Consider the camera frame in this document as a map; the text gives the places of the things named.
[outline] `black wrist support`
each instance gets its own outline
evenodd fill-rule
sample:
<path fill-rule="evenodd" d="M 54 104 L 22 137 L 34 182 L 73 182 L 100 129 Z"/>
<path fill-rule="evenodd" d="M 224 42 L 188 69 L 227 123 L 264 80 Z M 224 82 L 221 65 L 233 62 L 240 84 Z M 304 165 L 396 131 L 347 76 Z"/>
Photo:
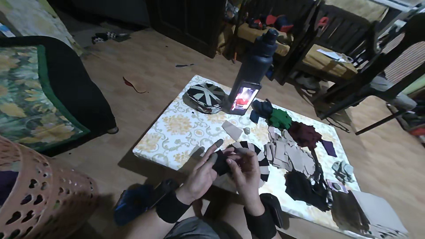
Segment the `black wrist support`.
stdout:
<path fill-rule="evenodd" d="M 265 210 L 261 216 L 253 216 L 244 207 L 244 213 L 248 229 L 258 239 L 271 239 L 276 235 L 275 223 L 269 210 Z"/>
<path fill-rule="evenodd" d="M 190 208 L 179 201 L 174 191 L 165 195 L 156 205 L 156 213 L 158 216 L 168 223 L 176 223 L 177 220 Z"/>

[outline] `cabinet door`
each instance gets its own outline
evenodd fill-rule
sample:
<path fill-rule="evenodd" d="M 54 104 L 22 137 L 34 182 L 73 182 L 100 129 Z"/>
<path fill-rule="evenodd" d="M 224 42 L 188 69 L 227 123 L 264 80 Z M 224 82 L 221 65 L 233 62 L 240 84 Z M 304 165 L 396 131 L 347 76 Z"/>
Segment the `cabinet door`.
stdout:
<path fill-rule="evenodd" d="M 153 29 L 214 58 L 226 0 L 146 0 Z"/>

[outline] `video on phone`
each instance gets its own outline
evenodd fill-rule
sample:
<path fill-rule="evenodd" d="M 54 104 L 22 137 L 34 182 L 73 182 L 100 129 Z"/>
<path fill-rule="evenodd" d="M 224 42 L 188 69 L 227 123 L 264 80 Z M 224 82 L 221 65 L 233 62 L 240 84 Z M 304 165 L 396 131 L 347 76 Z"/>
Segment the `video on phone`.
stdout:
<path fill-rule="evenodd" d="M 235 101 L 233 102 L 233 105 L 230 110 L 246 110 L 257 93 L 258 90 L 256 89 L 242 87 L 238 95 L 236 96 Z"/>

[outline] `pink plastic basket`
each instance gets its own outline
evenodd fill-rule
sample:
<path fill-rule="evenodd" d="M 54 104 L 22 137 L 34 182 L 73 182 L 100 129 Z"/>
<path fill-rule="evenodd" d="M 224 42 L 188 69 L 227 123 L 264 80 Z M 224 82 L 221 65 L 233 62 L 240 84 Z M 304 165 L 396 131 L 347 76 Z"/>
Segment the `pink plastic basket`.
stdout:
<path fill-rule="evenodd" d="M 0 137 L 0 171 L 18 161 L 17 180 L 0 208 L 0 239 L 65 238 L 92 215 L 99 195 L 90 177 Z"/>

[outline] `hand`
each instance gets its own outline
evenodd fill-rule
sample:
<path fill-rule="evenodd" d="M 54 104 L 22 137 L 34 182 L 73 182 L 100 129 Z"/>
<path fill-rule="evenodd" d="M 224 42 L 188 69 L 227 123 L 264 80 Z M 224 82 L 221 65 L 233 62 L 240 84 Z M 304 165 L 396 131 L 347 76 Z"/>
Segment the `hand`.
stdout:
<path fill-rule="evenodd" d="M 221 145 L 223 140 L 219 139 L 207 149 L 201 161 L 193 168 L 192 173 L 186 179 L 184 184 L 176 190 L 176 196 L 179 201 L 190 205 L 196 199 L 201 198 L 211 187 L 212 182 L 217 177 L 217 172 L 213 170 L 213 165 L 217 161 L 217 154 L 214 153 Z M 223 150 L 223 153 L 229 155 L 234 148 Z"/>
<path fill-rule="evenodd" d="M 232 170 L 247 212 L 253 216 L 262 215 L 264 206 L 258 195 L 261 173 L 257 154 L 247 148 L 237 148 L 237 154 L 230 155 L 226 162 Z"/>

